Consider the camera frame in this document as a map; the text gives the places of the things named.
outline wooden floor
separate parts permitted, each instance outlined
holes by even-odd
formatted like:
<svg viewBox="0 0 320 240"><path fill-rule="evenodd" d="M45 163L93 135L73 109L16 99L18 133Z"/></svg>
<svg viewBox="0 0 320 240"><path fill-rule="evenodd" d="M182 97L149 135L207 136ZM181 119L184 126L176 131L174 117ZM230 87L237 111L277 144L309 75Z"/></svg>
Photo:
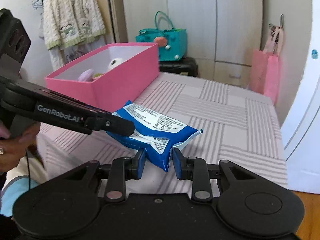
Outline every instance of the wooden floor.
<svg viewBox="0 0 320 240"><path fill-rule="evenodd" d="M303 201L305 215L297 236L301 240L320 240L320 195L295 192Z"/></svg>

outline open pink box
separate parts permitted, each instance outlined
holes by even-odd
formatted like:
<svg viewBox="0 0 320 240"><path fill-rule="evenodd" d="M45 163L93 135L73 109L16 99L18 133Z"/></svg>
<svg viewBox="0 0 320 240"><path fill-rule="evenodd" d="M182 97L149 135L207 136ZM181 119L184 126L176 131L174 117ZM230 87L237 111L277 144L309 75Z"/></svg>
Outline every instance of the open pink box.
<svg viewBox="0 0 320 240"><path fill-rule="evenodd" d="M123 63L106 72L115 58ZM104 73L92 82L79 82L88 69ZM108 44L64 65L44 78L47 88L88 105L114 112L134 101L159 75L158 46L154 43Z"/></svg>

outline striped fabric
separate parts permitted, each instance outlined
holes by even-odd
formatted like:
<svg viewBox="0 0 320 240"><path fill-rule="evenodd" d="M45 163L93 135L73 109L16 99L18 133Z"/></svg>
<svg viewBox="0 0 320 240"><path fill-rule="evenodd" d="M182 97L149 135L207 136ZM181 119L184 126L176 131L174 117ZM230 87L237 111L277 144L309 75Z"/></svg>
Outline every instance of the striped fabric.
<svg viewBox="0 0 320 240"><path fill-rule="evenodd" d="M184 122L204 133L183 150L207 163L228 159L283 187L287 186L281 132L275 109L263 95L209 80L161 73L135 103ZM42 124L38 150L49 177L92 159L111 163L133 153L104 131L84 135ZM128 181L127 192L191 193L190 181L147 162L140 181ZM214 195L219 195L212 180Z"/></svg>

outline teal bag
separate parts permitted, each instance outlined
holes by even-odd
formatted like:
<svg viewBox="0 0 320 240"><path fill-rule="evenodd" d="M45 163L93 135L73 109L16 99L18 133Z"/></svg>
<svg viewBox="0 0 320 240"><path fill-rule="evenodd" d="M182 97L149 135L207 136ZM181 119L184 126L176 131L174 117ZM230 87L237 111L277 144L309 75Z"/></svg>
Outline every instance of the teal bag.
<svg viewBox="0 0 320 240"><path fill-rule="evenodd" d="M157 15L162 13L168 23L172 26L171 30L159 30L157 24ZM169 17L162 11L158 11L155 16L155 29L142 29L136 36L136 42L154 42L157 37L164 37L167 44L159 49L159 61L176 61L181 60L187 51L187 30L174 28Z"/></svg>

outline hand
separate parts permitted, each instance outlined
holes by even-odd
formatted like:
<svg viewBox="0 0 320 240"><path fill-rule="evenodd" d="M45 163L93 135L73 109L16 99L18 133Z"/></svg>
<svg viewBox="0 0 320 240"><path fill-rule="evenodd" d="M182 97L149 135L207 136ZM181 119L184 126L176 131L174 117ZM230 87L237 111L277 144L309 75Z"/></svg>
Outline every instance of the hand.
<svg viewBox="0 0 320 240"><path fill-rule="evenodd" d="M9 171L18 165L20 159L26 155L26 148L34 142L39 131L40 123L37 122L29 126L21 136L8 139L10 132L0 123L0 137L5 138L0 140L0 147L4 150L0 155L0 172Z"/></svg>

